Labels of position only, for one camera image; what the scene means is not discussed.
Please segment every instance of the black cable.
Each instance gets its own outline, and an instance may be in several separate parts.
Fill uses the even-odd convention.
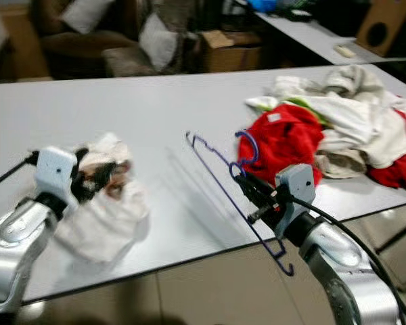
[[[21,169],[24,165],[26,165],[26,164],[35,165],[37,163],[38,156],[39,156],[39,151],[33,151],[29,157],[25,158],[18,165],[12,167],[9,171],[7,171],[2,176],[0,176],[0,183],[2,181],[4,181],[5,179],[7,179],[12,174],[14,174],[19,169]]]
[[[364,244],[364,242],[357,236],[355,235],[350,229],[348,229],[343,223],[339,222],[337,219],[332,217],[331,215],[328,215],[325,211],[322,211],[319,208],[316,208],[315,206],[299,199],[295,198],[294,196],[290,196],[290,200],[294,203],[297,203],[299,205],[302,205],[305,208],[308,208],[312,211],[315,211],[316,213],[319,213],[322,217],[330,221],[332,224],[334,224],[336,227],[340,228],[343,232],[345,232],[348,236],[350,236],[369,256],[369,258],[373,261],[375,264],[375,267],[378,269],[380,273],[381,279],[386,283],[386,285],[390,288],[392,294],[394,295],[398,307],[399,307],[399,314],[400,314],[400,321],[402,325],[406,325],[406,321],[403,315],[406,316],[406,305],[400,298],[400,294],[395,287],[395,285],[392,283],[392,280],[390,279],[388,272],[385,270],[384,266],[382,263],[379,261],[379,259],[374,255],[374,253],[371,251],[370,248],[368,248],[367,245]]]

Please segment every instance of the blue object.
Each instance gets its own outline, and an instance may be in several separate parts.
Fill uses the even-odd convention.
[[[192,139],[191,139],[190,135],[191,135],[191,132],[189,132],[189,131],[185,134],[186,140],[187,140],[188,144],[191,146],[191,148],[194,151],[194,153],[196,154],[196,156],[198,157],[198,159],[200,160],[200,162],[203,164],[203,166],[206,168],[206,170],[210,173],[212,178],[216,181],[216,183],[218,184],[220,189],[222,189],[222,191],[224,192],[226,197],[229,199],[230,203],[235,207],[236,211],[241,215],[242,219],[246,222],[248,227],[250,227],[252,232],[254,232],[254,235],[256,235],[256,237],[258,238],[260,243],[263,245],[263,247],[266,249],[266,251],[272,256],[273,260],[276,262],[276,264],[278,265],[280,270],[282,270],[283,273],[285,273],[285,275],[287,275],[287,276],[293,276],[294,275],[293,265],[291,263],[289,263],[288,268],[286,269],[284,267],[283,263],[280,261],[280,259],[287,253],[283,242],[280,239],[276,238],[277,241],[278,241],[278,245],[279,245],[279,251],[277,253],[274,253],[272,251],[271,247],[269,247],[269,245],[258,234],[258,232],[255,230],[255,228],[252,226],[252,224],[250,222],[248,222],[245,214],[242,212],[242,210],[236,204],[234,199],[229,195],[227,190],[224,188],[223,184],[221,184],[221,182],[218,180],[217,176],[215,176],[215,174],[212,172],[212,170],[210,169],[208,164],[204,161],[204,159],[199,154],[199,152],[197,151],[197,148],[196,148],[196,142],[201,142],[202,144],[204,144],[204,147],[207,150],[209,150],[210,152],[213,152],[214,154],[216,154],[229,167],[230,175],[234,178],[235,176],[233,174],[233,167],[238,167],[239,170],[241,171],[241,173],[243,173],[243,175],[245,175],[245,171],[243,170],[242,165],[244,165],[244,164],[245,165],[246,164],[252,164],[252,163],[257,161],[257,159],[258,159],[258,146],[257,146],[257,143],[254,140],[254,138],[251,136],[251,134],[249,134],[246,131],[237,132],[235,134],[236,137],[245,136],[251,142],[252,147],[254,149],[254,156],[252,157],[251,160],[243,159],[239,163],[236,163],[236,162],[229,163],[228,160],[217,149],[209,146],[208,142],[205,139],[203,139],[202,137],[200,137],[200,136],[198,136],[196,134],[194,134],[192,136]]]
[[[277,7],[277,0],[248,0],[254,10],[258,12],[274,12]]]

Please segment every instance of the brown armchair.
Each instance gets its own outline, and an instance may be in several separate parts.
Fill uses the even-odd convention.
[[[68,28],[60,15],[72,0],[32,0],[30,15],[55,79],[106,76],[105,49],[139,49],[138,36],[151,12],[150,0],[116,0],[98,27],[87,35]]]

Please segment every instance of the crumpled clothing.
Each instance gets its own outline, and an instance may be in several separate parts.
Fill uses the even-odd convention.
[[[322,86],[304,78],[277,77],[268,94],[279,101],[299,99],[332,124],[323,131],[319,150],[360,150],[375,168],[391,166],[406,154],[405,122],[392,109],[397,103],[403,106],[402,101],[362,66],[337,67]],[[394,108],[406,114],[404,103]]]
[[[388,168],[371,168],[367,174],[379,184],[391,188],[406,188],[406,155],[394,161]]]
[[[318,151],[315,159],[319,170],[328,178],[354,178],[367,172],[367,165],[358,150]]]
[[[106,185],[64,216],[55,237],[80,257],[110,262],[133,241],[135,228],[149,208],[141,184],[128,176],[131,153],[126,144],[108,133],[88,149],[78,169],[84,175],[83,187],[96,188],[99,180]]]
[[[244,165],[246,172],[275,185],[275,175],[294,164],[313,165],[315,184],[322,178],[314,166],[314,155],[323,139],[322,127],[307,110],[295,105],[282,104],[264,113],[247,131],[257,143],[258,160]],[[241,138],[238,160],[254,156],[251,143]]]

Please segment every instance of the cardboard box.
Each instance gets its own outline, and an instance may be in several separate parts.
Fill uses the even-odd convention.
[[[202,72],[256,70],[261,38],[253,32],[203,32]]]

